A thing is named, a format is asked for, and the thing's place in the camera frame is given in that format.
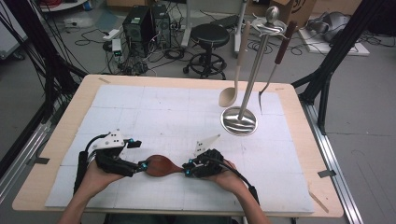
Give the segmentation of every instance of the metal stand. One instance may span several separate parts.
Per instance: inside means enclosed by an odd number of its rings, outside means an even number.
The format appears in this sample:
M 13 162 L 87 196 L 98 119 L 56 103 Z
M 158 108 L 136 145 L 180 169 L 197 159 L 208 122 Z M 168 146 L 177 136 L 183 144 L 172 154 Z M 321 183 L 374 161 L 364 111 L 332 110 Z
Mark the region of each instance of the metal stand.
M 257 74 L 259 73 L 260 65 L 262 64 L 262 56 L 264 55 L 265 47 L 267 46 L 270 35 L 283 34 L 286 30 L 286 24 L 277 21 L 278 14 L 272 18 L 273 14 L 271 14 L 271 12 L 274 11 L 278 13 L 277 8 L 268 8 L 267 18 L 261 19 L 263 23 L 252 23 L 253 27 L 256 26 L 255 24 L 259 24 L 264 28 L 265 32 L 261 35 L 259 49 L 257 51 L 256 58 L 254 59 L 253 68 L 248 79 L 247 89 L 245 91 L 242 105 L 230 107 L 224 110 L 220 116 L 222 126 L 229 133 L 235 135 L 249 135 L 254 133 L 257 129 L 257 119 L 254 114 L 247 109 L 248 99 L 250 98 L 251 91 L 253 90 Z
M 326 134 L 325 119 L 332 74 L 353 48 L 383 3 L 384 0 L 363 0 L 319 68 L 314 73 L 291 83 L 294 88 L 297 88 L 309 82 L 304 92 L 299 95 L 300 100 L 308 105 L 313 105 L 315 98 L 321 92 L 318 126 L 322 134 Z

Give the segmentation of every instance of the gray floor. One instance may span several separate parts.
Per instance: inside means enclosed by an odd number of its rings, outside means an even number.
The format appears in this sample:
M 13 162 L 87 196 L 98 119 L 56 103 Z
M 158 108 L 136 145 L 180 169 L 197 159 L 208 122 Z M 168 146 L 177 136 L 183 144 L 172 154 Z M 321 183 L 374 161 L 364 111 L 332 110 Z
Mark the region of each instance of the gray floor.
M 61 18 L 67 13 L 60 13 Z M 100 6 L 89 12 L 94 21 L 99 21 L 106 12 Z M 114 12 L 116 16 L 111 28 L 118 28 L 122 22 L 124 12 Z M 87 28 L 71 32 L 62 32 L 64 43 L 75 54 L 78 61 L 91 73 L 102 71 L 105 67 L 105 53 L 101 44 L 91 43 L 79 47 L 75 41 L 81 39 L 80 34 L 94 29 Z M 102 34 L 94 33 L 91 38 L 101 40 Z M 301 44 L 296 37 L 291 46 Z M 279 43 L 271 38 L 272 43 Z M 388 44 L 393 39 L 385 39 Z M 233 79 L 233 70 L 236 59 L 232 54 L 232 43 L 217 49 L 217 54 L 224 57 L 228 67 L 225 70 L 229 80 Z M 369 57 L 347 56 L 336 70 L 333 78 L 329 97 L 329 106 L 326 119 L 326 130 L 330 138 L 346 182 L 352 192 L 355 202 L 361 212 L 364 223 L 394 223 L 396 220 L 396 48 L 386 48 L 363 43 L 370 51 Z M 273 68 L 277 48 L 265 54 L 258 81 L 264 81 Z M 195 53 L 198 48 L 188 48 Z M 308 53 L 301 49 L 302 55 L 294 55 L 288 51 L 284 61 L 278 67 L 274 82 L 291 83 L 301 77 L 314 72 L 324 59 L 323 55 Z M 241 80 L 248 80 L 250 69 L 256 52 L 249 50 L 241 71 Z M 168 60 L 163 59 L 158 63 L 149 63 L 153 67 Z M 183 74 L 182 67 L 185 62 L 174 62 L 148 71 L 148 77 L 184 77 L 198 78 L 194 73 L 187 76 Z M 12 143 L 21 133 L 21 130 L 37 111 L 43 102 L 41 89 L 35 70 L 29 60 L 0 62 L 0 158 L 4 156 Z M 26 166 L 23 174 L 17 180 L 12 191 L 0 204 L 0 219 L 2 223 L 53 223 L 59 217 L 58 213 L 27 213 L 13 211 L 12 201 L 18 193 L 24 178 L 29 173 Z M 103 215 L 88 214 L 85 223 L 101 223 Z M 272 217 L 274 223 L 290 223 L 288 218 Z M 347 223 L 344 217 L 340 218 L 299 218 L 298 223 Z

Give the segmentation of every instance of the stool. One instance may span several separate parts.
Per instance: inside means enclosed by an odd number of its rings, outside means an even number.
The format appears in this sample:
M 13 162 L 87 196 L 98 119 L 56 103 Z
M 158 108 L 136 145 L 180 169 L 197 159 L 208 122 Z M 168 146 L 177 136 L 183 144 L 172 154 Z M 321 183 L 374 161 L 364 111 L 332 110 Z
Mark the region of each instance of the stool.
M 219 55 L 212 53 L 212 49 L 224 46 L 230 40 L 227 30 L 215 24 L 202 24 L 191 30 L 191 39 L 201 48 L 205 49 L 205 53 L 194 55 L 189 64 L 183 68 L 184 74 L 189 73 L 189 68 L 201 75 L 201 78 L 221 74 L 225 80 L 223 70 L 227 67 L 227 63 Z

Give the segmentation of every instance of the human hand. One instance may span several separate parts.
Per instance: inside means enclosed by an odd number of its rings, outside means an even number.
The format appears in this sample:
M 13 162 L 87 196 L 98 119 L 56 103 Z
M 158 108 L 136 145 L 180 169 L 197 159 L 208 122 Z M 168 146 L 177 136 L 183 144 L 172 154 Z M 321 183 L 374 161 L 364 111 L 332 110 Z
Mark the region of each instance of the human hand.
M 91 161 L 87 173 L 84 175 L 81 185 L 78 188 L 78 192 L 88 198 L 92 198 L 104 190 L 109 184 L 122 178 L 124 178 L 123 175 L 106 173 L 97 166 L 96 161 Z
M 235 165 L 231 161 L 224 160 L 224 162 L 236 169 Z M 236 193 L 239 189 L 246 189 L 244 182 L 228 169 L 223 169 L 218 175 L 208 176 L 206 179 L 215 182 L 220 187 L 230 191 L 231 193 Z

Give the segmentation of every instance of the brown wooden spatula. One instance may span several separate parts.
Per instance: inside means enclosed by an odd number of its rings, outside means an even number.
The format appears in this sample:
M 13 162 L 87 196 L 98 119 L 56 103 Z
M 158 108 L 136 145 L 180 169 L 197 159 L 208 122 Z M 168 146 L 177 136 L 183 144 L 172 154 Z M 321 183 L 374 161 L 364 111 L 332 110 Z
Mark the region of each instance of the brown wooden spatula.
M 160 177 L 183 172 L 183 168 L 174 165 L 168 158 L 162 155 L 152 155 L 146 161 L 148 161 L 146 173 L 151 176 Z

